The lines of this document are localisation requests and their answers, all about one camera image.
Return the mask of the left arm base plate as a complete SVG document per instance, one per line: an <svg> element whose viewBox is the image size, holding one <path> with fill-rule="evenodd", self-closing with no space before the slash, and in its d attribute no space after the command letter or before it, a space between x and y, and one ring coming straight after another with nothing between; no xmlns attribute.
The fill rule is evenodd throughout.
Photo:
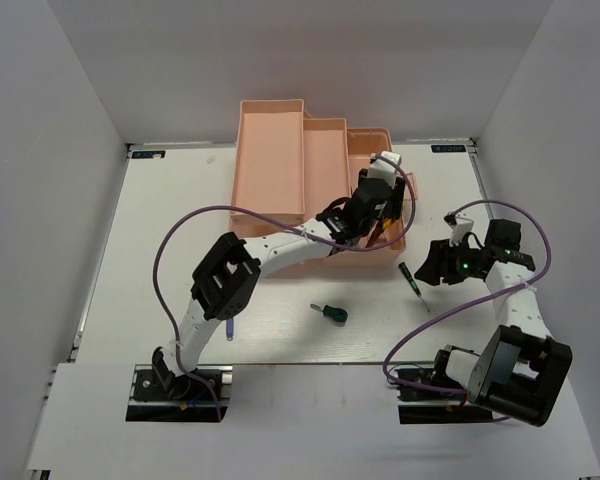
<svg viewBox="0 0 600 480"><path fill-rule="evenodd" d="M189 376L179 377L166 393L149 365L136 365L126 422L218 423L216 403L208 388Z"/></svg>

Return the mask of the black green precision screwdriver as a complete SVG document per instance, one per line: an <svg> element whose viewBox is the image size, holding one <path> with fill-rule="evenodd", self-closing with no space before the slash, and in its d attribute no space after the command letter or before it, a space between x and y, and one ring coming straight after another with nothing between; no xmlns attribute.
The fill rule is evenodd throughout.
<svg viewBox="0 0 600 480"><path fill-rule="evenodd" d="M421 303L424 305L426 311L428 313L431 312L430 307L428 306L428 304L426 303L422 292L420 290L420 288L418 287L411 271L409 270L408 266L404 263L404 262L400 262L398 264L398 270L400 271L401 275L404 277L404 279L407 281L407 283L409 284L411 290L414 292L414 294L416 295L416 297L421 301Z"/></svg>

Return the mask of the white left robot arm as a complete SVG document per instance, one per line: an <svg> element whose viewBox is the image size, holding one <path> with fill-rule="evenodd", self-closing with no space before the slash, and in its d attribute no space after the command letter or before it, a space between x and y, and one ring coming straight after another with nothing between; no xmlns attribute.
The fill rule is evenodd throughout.
<svg viewBox="0 0 600 480"><path fill-rule="evenodd" d="M172 313L154 278L155 295L173 329L170 342L152 354L160 391L169 399L182 399L199 384L213 394L214 387L197 371L201 353L215 330L247 307L260 279L305 261L361 252L359 241L398 220L404 199L414 196L405 175L396 173L387 182L363 169L351 196L335 200L300 226L282 225L277 233L247 239L234 232L221 235L194 269L182 319Z"/></svg>

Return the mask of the large yellow needle-nose pliers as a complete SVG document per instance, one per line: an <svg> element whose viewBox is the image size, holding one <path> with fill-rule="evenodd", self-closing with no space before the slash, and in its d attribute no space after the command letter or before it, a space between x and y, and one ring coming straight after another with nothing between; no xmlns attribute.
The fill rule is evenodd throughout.
<svg viewBox="0 0 600 480"><path fill-rule="evenodd" d="M393 248L395 244L400 244L401 223L397 220L383 220L379 222L360 243L365 250L382 250L385 248Z"/></svg>

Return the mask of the green stubby screwdriver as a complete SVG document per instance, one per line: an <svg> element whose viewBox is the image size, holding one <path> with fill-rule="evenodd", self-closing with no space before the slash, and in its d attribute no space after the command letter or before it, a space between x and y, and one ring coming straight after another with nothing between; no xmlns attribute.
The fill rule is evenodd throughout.
<svg viewBox="0 0 600 480"><path fill-rule="evenodd" d="M312 303L310 308L318 313L320 313L324 318L328 321L332 322L335 325L345 325L348 320L348 313L346 310L338 307L334 307L331 305L317 305Z"/></svg>

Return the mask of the pink plastic toolbox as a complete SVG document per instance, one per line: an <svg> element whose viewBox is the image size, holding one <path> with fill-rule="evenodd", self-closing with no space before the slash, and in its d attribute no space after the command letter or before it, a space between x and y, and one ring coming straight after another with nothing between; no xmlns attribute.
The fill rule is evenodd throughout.
<svg viewBox="0 0 600 480"><path fill-rule="evenodd" d="M371 155L391 147L387 129L312 117L301 99L242 101L230 230L241 238L276 232L249 211L291 226L306 222L351 195Z"/></svg>

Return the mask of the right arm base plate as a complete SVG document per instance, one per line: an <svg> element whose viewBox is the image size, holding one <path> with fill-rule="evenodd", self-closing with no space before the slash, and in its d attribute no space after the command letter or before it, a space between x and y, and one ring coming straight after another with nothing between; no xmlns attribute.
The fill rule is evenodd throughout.
<svg viewBox="0 0 600 480"><path fill-rule="evenodd" d="M402 380L424 383L434 373L432 364L403 363L390 373ZM485 424L495 420L492 412L473 406L462 395L414 389L392 383L397 389L398 416L401 425Z"/></svg>

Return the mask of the blue handled thin screwdriver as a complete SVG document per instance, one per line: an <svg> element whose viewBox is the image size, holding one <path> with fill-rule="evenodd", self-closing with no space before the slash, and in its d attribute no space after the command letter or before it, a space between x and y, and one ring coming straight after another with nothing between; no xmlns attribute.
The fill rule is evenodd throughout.
<svg viewBox="0 0 600 480"><path fill-rule="evenodd" d="M234 336L235 336L235 320L233 318L228 319L226 321L225 333L226 333L226 339L228 341L232 341L234 339Z"/></svg>

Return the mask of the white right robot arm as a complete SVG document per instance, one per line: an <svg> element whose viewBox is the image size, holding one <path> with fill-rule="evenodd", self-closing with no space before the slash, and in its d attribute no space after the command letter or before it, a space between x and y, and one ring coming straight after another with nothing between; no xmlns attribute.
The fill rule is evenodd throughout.
<svg viewBox="0 0 600 480"><path fill-rule="evenodd" d="M573 355L546 327L530 280L533 258L521 252L521 226L496 219L484 242L469 244L473 221L458 214L445 216L447 239L434 240L415 274L431 286L479 279L494 295L499 322L481 352L449 345L435 358L430 374L433 390L452 399L465 391L474 405L541 427L548 420L563 386Z"/></svg>

